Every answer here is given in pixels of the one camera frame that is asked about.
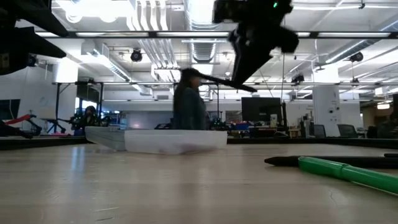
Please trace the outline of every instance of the denim jacket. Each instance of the denim jacket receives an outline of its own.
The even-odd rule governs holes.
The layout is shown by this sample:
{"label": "denim jacket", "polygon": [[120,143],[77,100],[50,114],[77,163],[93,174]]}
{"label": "denim jacket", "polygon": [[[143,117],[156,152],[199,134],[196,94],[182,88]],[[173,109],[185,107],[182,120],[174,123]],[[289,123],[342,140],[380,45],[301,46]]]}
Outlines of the denim jacket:
{"label": "denim jacket", "polygon": [[199,93],[192,88],[186,88],[182,93],[180,105],[174,111],[173,129],[206,129],[206,106]]}

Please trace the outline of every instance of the office chair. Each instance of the office chair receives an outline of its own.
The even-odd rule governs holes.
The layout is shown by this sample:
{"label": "office chair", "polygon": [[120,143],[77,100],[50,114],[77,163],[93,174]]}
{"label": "office chair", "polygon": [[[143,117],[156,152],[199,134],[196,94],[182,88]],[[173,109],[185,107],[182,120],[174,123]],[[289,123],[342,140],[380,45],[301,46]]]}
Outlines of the office chair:
{"label": "office chair", "polygon": [[350,124],[337,124],[340,132],[340,137],[343,138],[358,138],[355,127]]}
{"label": "office chair", "polygon": [[316,138],[325,138],[326,137],[325,126],[323,124],[314,124],[313,135]]}

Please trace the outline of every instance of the red object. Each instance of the red object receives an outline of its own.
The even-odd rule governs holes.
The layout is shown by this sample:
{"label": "red object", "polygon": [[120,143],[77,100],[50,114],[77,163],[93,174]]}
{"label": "red object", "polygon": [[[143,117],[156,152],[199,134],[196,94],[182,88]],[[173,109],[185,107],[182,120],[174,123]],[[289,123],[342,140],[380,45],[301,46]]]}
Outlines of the red object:
{"label": "red object", "polygon": [[30,119],[30,115],[27,114],[25,116],[21,116],[20,118],[13,119],[11,121],[7,121],[7,122],[4,122],[4,123],[7,124],[7,125],[10,125],[10,124],[16,124],[16,123],[20,123],[20,122],[23,122],[23,121],[27,121],[29,119]]}

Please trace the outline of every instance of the white column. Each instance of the white column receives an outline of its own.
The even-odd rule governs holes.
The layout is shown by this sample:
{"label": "white column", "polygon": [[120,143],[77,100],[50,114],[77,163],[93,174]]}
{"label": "white column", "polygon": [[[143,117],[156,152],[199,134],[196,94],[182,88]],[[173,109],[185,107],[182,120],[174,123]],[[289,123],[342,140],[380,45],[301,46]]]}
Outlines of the white column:
{"label": "white column", "polygon": [[[338,67],[334,64],[314,73],[314,82],[338,83]],[[337,124],[341,123],[340,94],[338,86],[315,86],[313,88],[315,124],[325,126],[326,136],[338,137]]]}
{"label": "white column", "polygon": [[[59,63],[53,67],[54,81],[57,83],[70,83],[78,80],[78,64],[71,61],[69,58],[63,58]],[[76,100],[76,85],[61,85],[60,99],[58,103],[58,118],[69,119],[75,114],[75,100]],[[73,133],[70,129],[70,124],[60,122],[67,131],[66,133]]]}

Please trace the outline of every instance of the wooden table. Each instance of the wooden table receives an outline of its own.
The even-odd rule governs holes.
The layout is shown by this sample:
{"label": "wooden table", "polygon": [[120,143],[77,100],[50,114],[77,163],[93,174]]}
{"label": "wooden table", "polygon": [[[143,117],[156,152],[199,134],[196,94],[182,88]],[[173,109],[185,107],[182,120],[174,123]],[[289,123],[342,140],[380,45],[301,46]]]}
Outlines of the wooden table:
{"label": "wooden table", "polygon": [[331,145],[228,145],[185,156],[95,144],[0,151],[1,223],[396,223],[398,198],[270,156],[380,156]]}

